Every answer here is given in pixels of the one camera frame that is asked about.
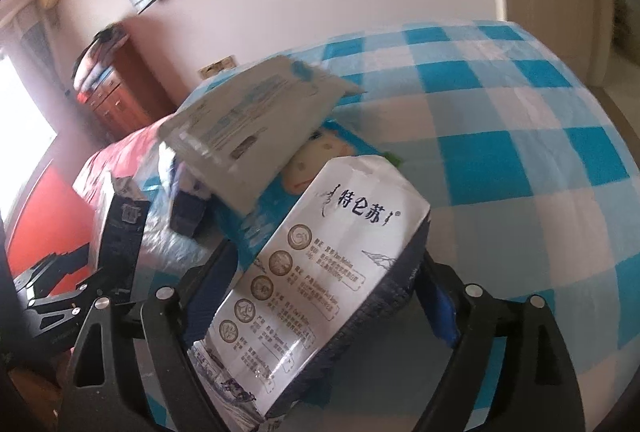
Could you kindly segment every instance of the barcode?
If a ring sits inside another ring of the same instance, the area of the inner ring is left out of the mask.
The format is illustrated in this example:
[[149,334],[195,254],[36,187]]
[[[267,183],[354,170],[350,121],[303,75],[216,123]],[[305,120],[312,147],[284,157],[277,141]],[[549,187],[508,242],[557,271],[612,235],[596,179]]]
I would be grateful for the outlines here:
[[122,221],[129,224],[136,224],[138,216],[140,214],[140,208],[131,205],[122,205]]

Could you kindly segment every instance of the power socket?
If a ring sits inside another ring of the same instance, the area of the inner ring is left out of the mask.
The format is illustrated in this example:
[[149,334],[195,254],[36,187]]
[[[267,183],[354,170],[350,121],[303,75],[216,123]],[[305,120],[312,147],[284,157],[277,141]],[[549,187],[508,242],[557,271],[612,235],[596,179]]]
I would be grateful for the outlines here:
[[207,78],[211,78],[212,76],[217,75],[220,71],[224,71],[225,69],[233,69],[237,67],[236,58],[231,55],[229,57],[225,57],[220,62],[215,62],[214,64],[210,64],[207,67],[203,67],[198,71],[200,78],[206,80]]

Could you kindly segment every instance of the pink bedding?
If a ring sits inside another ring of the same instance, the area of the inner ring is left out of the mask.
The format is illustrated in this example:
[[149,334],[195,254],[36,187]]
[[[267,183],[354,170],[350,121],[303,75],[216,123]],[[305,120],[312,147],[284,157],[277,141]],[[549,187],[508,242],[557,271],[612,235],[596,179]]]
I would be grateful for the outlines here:
[[95,210],[100,196],[100,176],[106,169],[116,177],[133,176],[146,153],[156,142],[158,126],[166,118],[129,134],[119,142],[92,155],[74,182],[74,190]]

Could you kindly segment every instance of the brown wooden dresser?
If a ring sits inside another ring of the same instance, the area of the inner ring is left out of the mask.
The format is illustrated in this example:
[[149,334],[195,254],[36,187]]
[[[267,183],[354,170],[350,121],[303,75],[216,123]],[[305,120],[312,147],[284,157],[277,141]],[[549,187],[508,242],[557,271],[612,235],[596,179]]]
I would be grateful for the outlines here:
[[111,72],[87,102],[119,140],[175,112],[175,104],[149,70],[131,40],[116,51]]

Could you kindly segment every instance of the silver screw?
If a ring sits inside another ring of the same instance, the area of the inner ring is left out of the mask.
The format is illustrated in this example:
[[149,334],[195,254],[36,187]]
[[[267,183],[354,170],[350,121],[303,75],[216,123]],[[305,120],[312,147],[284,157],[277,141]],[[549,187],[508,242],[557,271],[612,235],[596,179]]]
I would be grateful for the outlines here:
[[537,307],[538,309],[542,309],[546,304],[545,299],[540,295],[533,295],[533,297],[529,299],[529,302],[531,302],[533,307]]
[[469,284],[465,287],[466,294],[473,298],[480,298],[482,296],[482,288],[477,284]]
[[110,303],[111,301],[107,297],[100,297],[94,302],[94,306],[96,309],[106,309]]
[[156,291],[156,298],[158,300],[168,300],[174,295],[174,288],[164,286],[161,287],[158,291]]

